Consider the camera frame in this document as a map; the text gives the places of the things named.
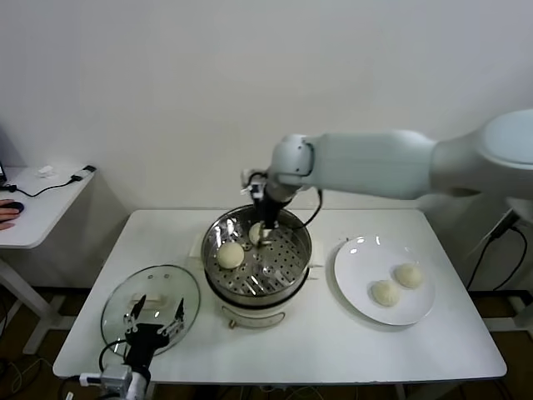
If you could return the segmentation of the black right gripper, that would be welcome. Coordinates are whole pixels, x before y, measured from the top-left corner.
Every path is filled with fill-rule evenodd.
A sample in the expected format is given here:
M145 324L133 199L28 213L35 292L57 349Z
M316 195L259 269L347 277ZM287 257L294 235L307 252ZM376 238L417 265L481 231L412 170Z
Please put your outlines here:
M281 210L292 200L288 193L274 192L263 188L257 194L257 215L262 222L258 231L258 246L271 244L271 233L277 226Z

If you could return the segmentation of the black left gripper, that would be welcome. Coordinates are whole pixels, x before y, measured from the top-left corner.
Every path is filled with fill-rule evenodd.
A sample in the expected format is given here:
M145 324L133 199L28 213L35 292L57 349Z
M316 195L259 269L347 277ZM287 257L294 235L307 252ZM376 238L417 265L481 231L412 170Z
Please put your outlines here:
M126 328L126 341L129 350L126 364L133 367L148 368L157 350L169 344L169 338L174 338L184 327L184 298L178 304L174 318L164 327L161 324L139 323L138 317L144 307L147 295L143 294L123 316Z

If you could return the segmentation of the person's hand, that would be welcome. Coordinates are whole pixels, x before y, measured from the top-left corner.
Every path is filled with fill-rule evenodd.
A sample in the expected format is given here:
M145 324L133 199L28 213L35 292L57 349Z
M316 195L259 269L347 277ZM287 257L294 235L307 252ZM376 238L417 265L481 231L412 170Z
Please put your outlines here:
M13 221L20 216L21 206L12 199L0 201L0 230L6 230L14 226Z

